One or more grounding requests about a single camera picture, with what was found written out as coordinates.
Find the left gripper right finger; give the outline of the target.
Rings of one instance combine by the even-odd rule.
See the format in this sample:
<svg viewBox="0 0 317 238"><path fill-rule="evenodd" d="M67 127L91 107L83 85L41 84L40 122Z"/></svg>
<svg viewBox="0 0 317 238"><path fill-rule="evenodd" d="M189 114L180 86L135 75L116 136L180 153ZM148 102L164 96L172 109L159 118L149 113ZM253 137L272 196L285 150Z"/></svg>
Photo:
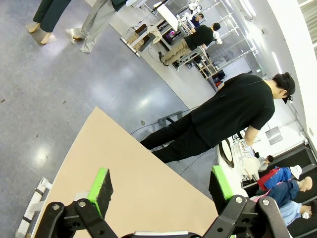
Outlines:
<svg viewBox="0 0 317 238"><path fill-rule="evenodd" d="M218 216L204 238L290 238L276 201L271 197L256 202L234 195L221 166L213 166L210 194Z"/></svg>

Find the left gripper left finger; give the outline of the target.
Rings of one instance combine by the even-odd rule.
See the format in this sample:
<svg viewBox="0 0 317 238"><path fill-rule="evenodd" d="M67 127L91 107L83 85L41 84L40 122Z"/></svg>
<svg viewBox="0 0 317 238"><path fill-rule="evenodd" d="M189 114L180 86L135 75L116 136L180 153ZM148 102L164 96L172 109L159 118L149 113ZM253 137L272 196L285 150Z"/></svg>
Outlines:
<svg viewBox="0 0 317 238"><path fill-rule="evenodd" d="M37 228L38 238L72 238L77 231L87 231L92 238L115 238L105 221L113 194L110 171L100 168L86 196L65 206L49 203Z"/></svg>

